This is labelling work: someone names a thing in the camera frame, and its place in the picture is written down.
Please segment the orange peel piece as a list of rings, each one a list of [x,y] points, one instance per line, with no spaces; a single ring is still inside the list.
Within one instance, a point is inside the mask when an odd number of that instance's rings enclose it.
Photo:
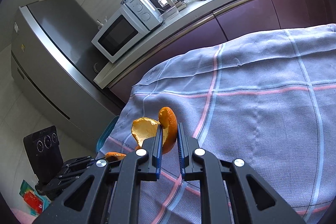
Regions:
[[[114,162],[114,161],[120,161],[124,159],[126,155],[124,153],[118,153],[118,152],[107,152],[104,156],[104,159],[107,162]]]

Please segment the large curved orange peel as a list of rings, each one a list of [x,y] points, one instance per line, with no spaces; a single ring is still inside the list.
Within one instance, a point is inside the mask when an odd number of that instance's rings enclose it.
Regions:
[[[141,117],[133,121],[131,134],[139,147],[142,147],[144,140],[155,137],[158,126],[162,128],[162,153],[171,151],[175,145],[178,135],[178,122],[173,110],[163,107],[158,113],[158,120]]]

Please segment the teal trash bin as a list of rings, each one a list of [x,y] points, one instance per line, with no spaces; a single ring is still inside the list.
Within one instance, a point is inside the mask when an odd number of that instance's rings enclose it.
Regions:
[[[114,129],[119,117],[120,117],[119,115],[115,116],[112,119],[112,121],[108,124],[108,126],[106,127],[104,132],[100,135],[100,137],[99,137],[99,139],[96,143],[96,153],[98,153],[100,151],[100,149],[103,147],[106,139],[108,138],[108,136],[110,135],[110,133]]]

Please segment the purple lower kitchen cabinets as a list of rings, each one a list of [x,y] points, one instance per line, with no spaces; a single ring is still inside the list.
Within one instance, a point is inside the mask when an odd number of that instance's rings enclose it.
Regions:
[[[335,23],[335,0],[238,0],[189,25],[127,69],[110,90],[127,102],[133,85],[157,64],[245,34]]]

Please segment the blue checked tablecloth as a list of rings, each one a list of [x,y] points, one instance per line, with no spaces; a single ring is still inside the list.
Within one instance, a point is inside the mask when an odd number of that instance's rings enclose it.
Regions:
[[[335,24],[255,32],[189,51],[133,87],[98,155],[129,153],[135,119],[170,107],[217,158],[240,158],[307,222],[335,198]]]

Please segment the grey refrigerator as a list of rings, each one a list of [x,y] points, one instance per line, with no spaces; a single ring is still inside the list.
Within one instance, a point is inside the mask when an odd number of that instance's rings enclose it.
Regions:
[[[92,44],[96,22],[75,0],[20,7],[11,41],[11,73],[53,124],[94,151],[124,102],[94,81],[108,59]]]

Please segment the white microwave oven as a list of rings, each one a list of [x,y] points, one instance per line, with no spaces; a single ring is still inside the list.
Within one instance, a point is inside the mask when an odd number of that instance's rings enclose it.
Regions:
[[[120,8],[100,28],[92,44],[115,63],[161,24],[161,13],[151,1],[122,0]]]

